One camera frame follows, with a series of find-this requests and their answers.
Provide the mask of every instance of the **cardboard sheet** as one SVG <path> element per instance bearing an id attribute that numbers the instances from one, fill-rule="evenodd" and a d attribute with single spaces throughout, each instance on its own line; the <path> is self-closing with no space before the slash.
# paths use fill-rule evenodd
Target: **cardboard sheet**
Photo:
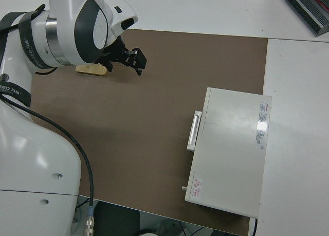
<path id="1" fill-rule="evenodd" d="M 267 39 L 145 30 L 123 37 L 148 59 L 141 77 L 121 64 L 105 77 L 59 68 L 35 76 L 32 108 L 85 148 L 96 199 L 247 235 L 249 218 L 185 202 L 181 187 L 193 157 L 186 147 L 194 110 L 202 110 L 207 87 L 261 94 Z M 80 194 L 89 194 L 84 163 Z"/>

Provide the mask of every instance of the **white box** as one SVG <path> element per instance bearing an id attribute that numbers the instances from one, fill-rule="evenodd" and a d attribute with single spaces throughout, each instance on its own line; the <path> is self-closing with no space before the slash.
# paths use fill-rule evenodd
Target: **white box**
<path id="1" fill-rule="evenodd" d="M 208 88 L 185 200 L 258 218 L 271 97 Z"/>

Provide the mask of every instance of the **red warning triangle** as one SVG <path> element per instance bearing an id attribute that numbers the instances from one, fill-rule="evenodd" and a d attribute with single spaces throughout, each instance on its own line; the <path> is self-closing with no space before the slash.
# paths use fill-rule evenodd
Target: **red warning triangle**
<path id="1" fill-rule="evenodd" d="M 202 183 L 196 178 L 195 179 L 195 184 L 196 187 L 202 185 Z"/>

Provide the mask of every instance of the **label sticker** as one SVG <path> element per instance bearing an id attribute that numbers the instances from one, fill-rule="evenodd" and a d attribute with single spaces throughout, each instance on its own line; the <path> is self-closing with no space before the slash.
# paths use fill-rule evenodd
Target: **label sticker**
<path id="1" fill-rule="evenodd" d="M 267 102 L 261 102 L 258 115 L 256 145 L 262 150 L 265 148 L 268 127 L 269 105 Z"/>
<path id="2" fill-rule="evenodd" d="M 193 198 L 197 198 L 197 199 L 200 198 L 202 182 L 203 182 L 202 179 L 199 178 L 194 179 L 193 194 L 192 194 Z"/>

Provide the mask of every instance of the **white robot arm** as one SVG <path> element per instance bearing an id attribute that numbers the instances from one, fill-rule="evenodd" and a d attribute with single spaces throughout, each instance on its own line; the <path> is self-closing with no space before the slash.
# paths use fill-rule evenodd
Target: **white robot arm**
<path id="1" fill-rule="evenodd" d="M 49 11 L 13 12 L 0 21 L 0 235 L 70 235 L 80 159 L 66 139 L 21 110 L 30 107 L 34 73 L 90 63 L 111 70 L 111 62 L 121 62 L 140 75 L 146 65 L 141 50 L 127 50 L 120 36 L 137 22 L 128 3 L 49 3 Z M 92 213 L 85 235 L 93 234 Z"/>

